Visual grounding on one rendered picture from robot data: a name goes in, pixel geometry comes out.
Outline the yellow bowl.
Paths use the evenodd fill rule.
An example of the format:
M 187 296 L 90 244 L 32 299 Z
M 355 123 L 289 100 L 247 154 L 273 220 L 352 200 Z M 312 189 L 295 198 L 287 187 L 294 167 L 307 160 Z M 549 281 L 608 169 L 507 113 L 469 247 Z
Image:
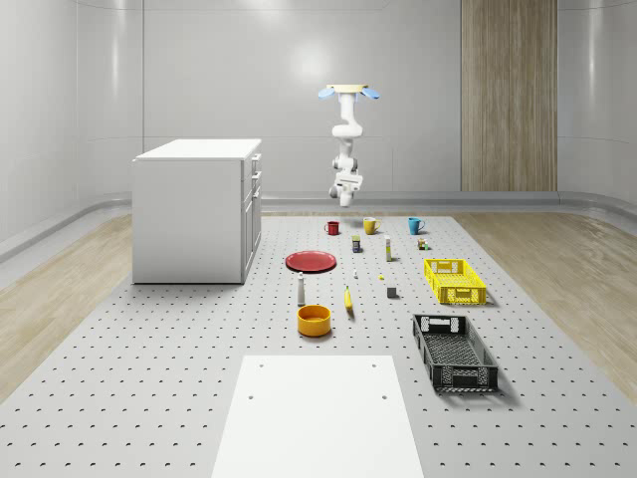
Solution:
M 330 310 L 321 305 L 305 305 L 298 309 L 298 331 L 307 337 L 320 337 L 331 330 Z

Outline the yellow basket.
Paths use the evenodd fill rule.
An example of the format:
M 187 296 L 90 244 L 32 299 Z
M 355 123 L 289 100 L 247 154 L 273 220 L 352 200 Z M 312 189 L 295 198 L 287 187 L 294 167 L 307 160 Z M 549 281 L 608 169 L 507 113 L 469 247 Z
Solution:
M 424 275 L 441 304 L 486 303 L 486 285 L 464 259 L 425 259 Z

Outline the dark grey basket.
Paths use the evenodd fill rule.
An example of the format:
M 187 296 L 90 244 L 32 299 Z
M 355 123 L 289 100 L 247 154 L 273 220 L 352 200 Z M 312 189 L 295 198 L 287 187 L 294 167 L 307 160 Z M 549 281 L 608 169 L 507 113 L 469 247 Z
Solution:
M 412 334 L 434 388 L 493 391 L 498 365 L 464 316 L 414 314 Z

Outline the red plate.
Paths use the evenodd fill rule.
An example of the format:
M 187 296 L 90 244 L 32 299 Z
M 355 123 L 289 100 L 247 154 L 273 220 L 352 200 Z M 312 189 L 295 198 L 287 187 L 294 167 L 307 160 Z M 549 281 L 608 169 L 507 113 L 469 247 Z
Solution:
M 321 273 L 333 269 L 336 259 L 323 251 L 299 251 L 286 258 L 286 266 L 298 272 Z

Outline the white cabinet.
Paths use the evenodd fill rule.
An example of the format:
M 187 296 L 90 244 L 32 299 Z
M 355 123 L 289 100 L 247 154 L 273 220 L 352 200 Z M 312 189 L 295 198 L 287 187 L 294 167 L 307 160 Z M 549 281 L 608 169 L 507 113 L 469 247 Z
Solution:
M 260 145 L 176 139 L 133 161 L 133 282 L 246 281 L 261 238 Z

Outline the white board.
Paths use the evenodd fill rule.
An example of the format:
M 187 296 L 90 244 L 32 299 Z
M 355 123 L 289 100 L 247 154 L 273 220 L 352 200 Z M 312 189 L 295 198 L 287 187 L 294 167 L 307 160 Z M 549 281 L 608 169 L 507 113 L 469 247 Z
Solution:
M 423 478 L 392 357 L 244 357 L 212 478 Z

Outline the drone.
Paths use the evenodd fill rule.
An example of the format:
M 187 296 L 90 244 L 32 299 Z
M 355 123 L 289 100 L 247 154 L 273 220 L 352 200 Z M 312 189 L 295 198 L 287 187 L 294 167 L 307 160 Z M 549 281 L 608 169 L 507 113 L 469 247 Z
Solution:
M 320 99 L 327 98 L 329 96 L 338 94 L 361 94 L 373 100 L 380 98 L 380 94 L 370 88 L 368 85 L 327 85 L 324 89 L 318 92 Z

